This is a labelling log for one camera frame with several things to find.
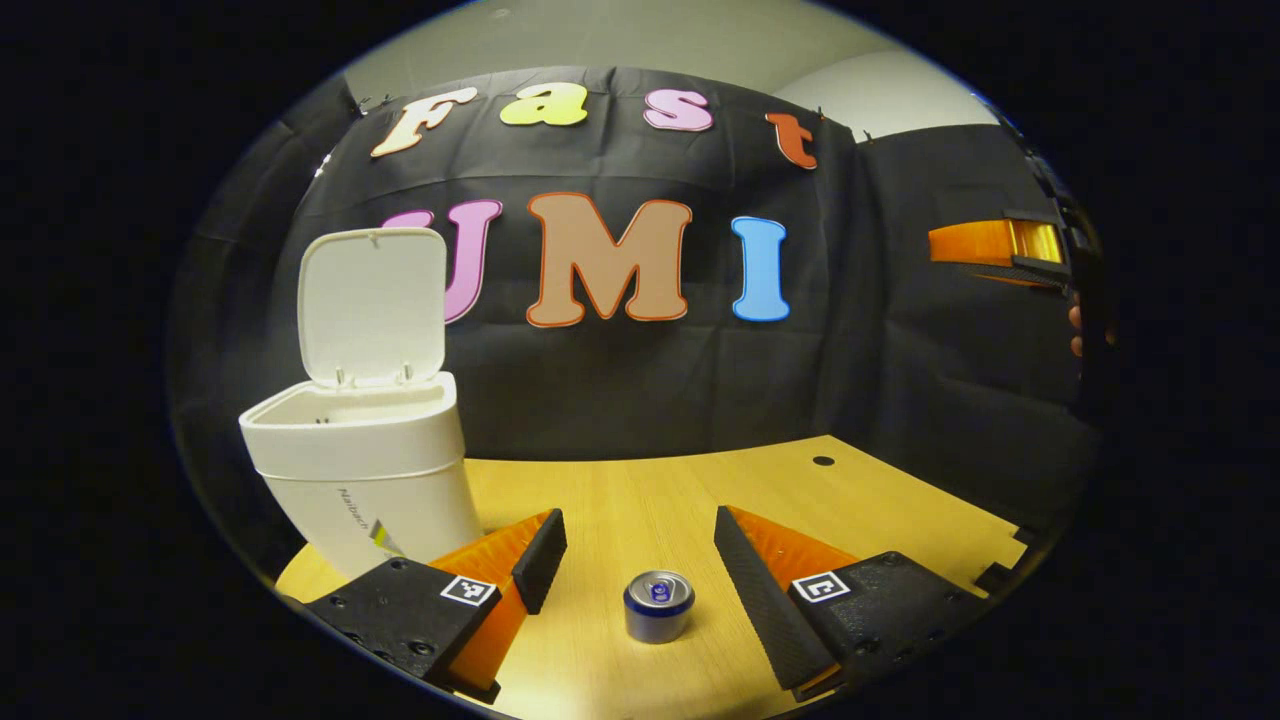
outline ceiling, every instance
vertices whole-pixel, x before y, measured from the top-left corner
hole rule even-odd
[[[630,65],[773,94],[838,60],[901,46],[804,0],[477,0],[347,68],[356,99],[492,72]]]

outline blue letter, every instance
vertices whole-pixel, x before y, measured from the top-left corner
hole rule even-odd
[[[742,297],[733,314],[744,320],[772,323],[791,313],[782,300],[781,246],[787,228],[762,218],[733,218],[733,234],[742,238]]]

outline orange object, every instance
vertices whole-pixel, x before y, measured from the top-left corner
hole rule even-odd
[[[765,568],[782,592],[787,591],[792,580],[858,562],[852,555],[804,533],[731,505],[726,507],[733,515],[737,527],[742,528],[742,533],[751,541],[751,547],[760,560],[764,560]]]
[[[982,279],[986,279],[986,281],[996,281],[996,282],[1002,282],[1002,283],[1009,283],[1009,284],[1016,284],[1016,286],[1021,286],[1021,287],[1044,287],[1044,288],[1052,288],[1053,287],[1051,284],[1034,283],[1032,281],[1018,281],[1018,279],[1014,279],[1014,278],[997,278],[995,275],[975,274],[974,277],[975,278],[982,278]]]
[[[539,512],[428,562],[431,568],[445,573],[493,583],[502,593],[502,600],[449,664],[448,674],[457,680],[480,691],[493,687],[498,667],[507,657],[507,651],[511,650],[525,616],[529,615],[511,571],[550,514],[550,510]]]
[[[1062,263],[1057,232],[1048,223],[982,220],[929,231],[929,260],[1014,266],[1014,255]]]
[[[797,167],[812,170],[818,167],[818,159],[804,151],[804,142],[813,142],[813,133],[800,127],[800,120],[787,113],[765,113],[765,120],[773,123],[778,136],[778,150]]]

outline wooden table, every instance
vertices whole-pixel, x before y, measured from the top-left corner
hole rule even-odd
[[[466,469],[486,532],[564,511],[559,574],[516,637],[492,706],[529,720],[767,717],[797,706],[716,551],[719,505],[858,557],[897,550],[982,597],[978,575],[992,562],[1011,568],[1025,550],[1015,525],[832,437],[652,460],[468,459]],[[652,569],[681,573],[698,593],[689,629],[668,644],[635,642],[623,624],[622,589]],[[346,582],[307,546],[276,589],[310,602]]]

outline brown letter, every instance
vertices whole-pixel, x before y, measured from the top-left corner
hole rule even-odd
[[[604,319],[618,309],[632,274],[636,293],[626,307],[632,319],[675,320],[689,310],[680,293],[680,249],[685,225],[694,219],[687,206],[671,200],[645,202],[617,242],[585,195],[538,195],[529,201],[529,211],[543,222],[541,290],[525,314],[531,325],[558,328],[582,319],[585,309],[573,300],[573,273]]]

